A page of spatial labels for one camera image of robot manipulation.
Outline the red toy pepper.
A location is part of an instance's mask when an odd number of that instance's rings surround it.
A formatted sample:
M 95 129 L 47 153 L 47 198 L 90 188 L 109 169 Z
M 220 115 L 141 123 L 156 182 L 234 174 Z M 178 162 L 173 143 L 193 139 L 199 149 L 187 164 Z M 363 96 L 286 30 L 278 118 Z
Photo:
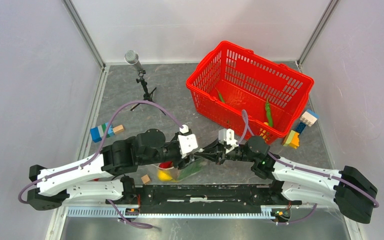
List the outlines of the red toy pepper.
M 172 161 L 166 161 L 162 162 L 158 165 L 159 169 L 166 170 L 166 169 L 172 169 L 174 167 L 174 164 Z

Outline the polka dot zip bag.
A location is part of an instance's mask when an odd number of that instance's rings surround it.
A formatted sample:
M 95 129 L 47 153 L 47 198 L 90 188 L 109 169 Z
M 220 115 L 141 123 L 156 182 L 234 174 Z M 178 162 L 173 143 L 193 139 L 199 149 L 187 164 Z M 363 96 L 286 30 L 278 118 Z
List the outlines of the polka dot zip bag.
M 154 171 L 154 173 L 156 174 L 156 177 L 157 177 L 157 171 L 158 171 L 158 169 L 160 169 L 159 167 L 159 163 L 154 163 L 154 164 L 151 164 L 151 165 L 148 165 L 147 166 L 147 168 L 149 169 L 149 171 Z M 175 168 L 175 167 L 173 167 L 172 169 L 160 169 L 160 170 L 166 170 L 166 171 L 168 171 L 169 173 L 170 173 L 170 175 L 173 177 L 173 181 L 168 181 L 168 182 L 173 182 L 173 183 L 175 183 L 175 182 L 180 182 L 181 180 L 177 180 L 177 178 L 178 178 L 178 175 L 179 175 L 179 172 L 180 172 L 180 170 L 182 170 L 182 169 L 177 169 L 177 168 Z

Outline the yellow toy pepper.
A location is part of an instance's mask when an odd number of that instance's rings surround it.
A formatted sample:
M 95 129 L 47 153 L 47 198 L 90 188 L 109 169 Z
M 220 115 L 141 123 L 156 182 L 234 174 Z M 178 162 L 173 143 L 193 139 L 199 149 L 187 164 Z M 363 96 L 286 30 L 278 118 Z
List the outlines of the yellow toy pepper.
M 174 180 L 169 171 L 162 169 L 157 170 L 157 177 L 162 182 L 172 182 Z

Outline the green toy cucumber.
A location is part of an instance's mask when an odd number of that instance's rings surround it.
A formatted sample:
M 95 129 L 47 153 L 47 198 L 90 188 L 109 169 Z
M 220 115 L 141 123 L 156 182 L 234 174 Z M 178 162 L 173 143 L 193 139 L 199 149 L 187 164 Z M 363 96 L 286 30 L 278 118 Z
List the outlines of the green toy cucumber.
M 179 171 L 179 175 L 177 177 L 178 181 L 182 181 L 185 178 L 192 176 L 198 172 L 200 172 L 205 166 L 206 161 L 204 159 L 198 159 L 188 165 L 186 168 Z

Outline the red plastic basket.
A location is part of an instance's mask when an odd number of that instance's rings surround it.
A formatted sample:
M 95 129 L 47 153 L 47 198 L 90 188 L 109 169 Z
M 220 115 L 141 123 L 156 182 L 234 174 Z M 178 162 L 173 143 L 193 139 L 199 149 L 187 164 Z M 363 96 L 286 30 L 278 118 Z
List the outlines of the red plastic basket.
M 224 128 L 241 135 L 248 115 L 250 131 L 267 144 L 284 138 L 300 117 L 314 80 L 285 64 L 256 55 L 229 41 L 220 42 L 197 65 L 186 80 L 195 109 Z M 225 103 L 219 100 L 218 89 Z M 265 103 L 269 100 L 273 127 L 267 123 Z

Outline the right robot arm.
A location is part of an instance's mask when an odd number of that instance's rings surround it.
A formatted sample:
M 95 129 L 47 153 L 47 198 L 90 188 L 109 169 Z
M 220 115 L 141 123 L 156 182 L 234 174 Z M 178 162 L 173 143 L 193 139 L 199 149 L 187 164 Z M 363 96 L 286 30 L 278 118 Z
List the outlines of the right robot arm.
M 300 201 L 325 205 L 362 224 L 369 224 L 373 210 L 380 206 L 378 189 L 355 167 L 325 169 L 294 162 L 271 153 L 261 136 L 235 146 L 215 140 L 194 155 L 217 164 L 226 160 L 252 162 L 255 175 L 272 180 L 274 187 L 268 196 L 275 204 Z

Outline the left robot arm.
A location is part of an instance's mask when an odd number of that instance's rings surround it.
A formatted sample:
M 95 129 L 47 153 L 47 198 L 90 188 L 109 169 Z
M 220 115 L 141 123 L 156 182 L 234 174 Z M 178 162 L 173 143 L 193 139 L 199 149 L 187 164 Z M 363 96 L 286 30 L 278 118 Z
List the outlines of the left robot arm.
M 29 179 L 35 187 L 27 192 L 26 202 L 38 211 L 56 209 L 76 197 L 91 199 L 97 196 L 131 204 L 137 198 L 134 187 L 121 183 L 98 187 L 94 180 L 134 173 L 139 166 L 164 162 L 172 162 L 182 169 L 198 147 L 197 137 L 191 130 L 180 131 L 167 141 L 163 132 L 152 128 L 117 140 L 103 147 L 98 154 L 60 167 L 45 168 L 36 164 L 29 169 Z

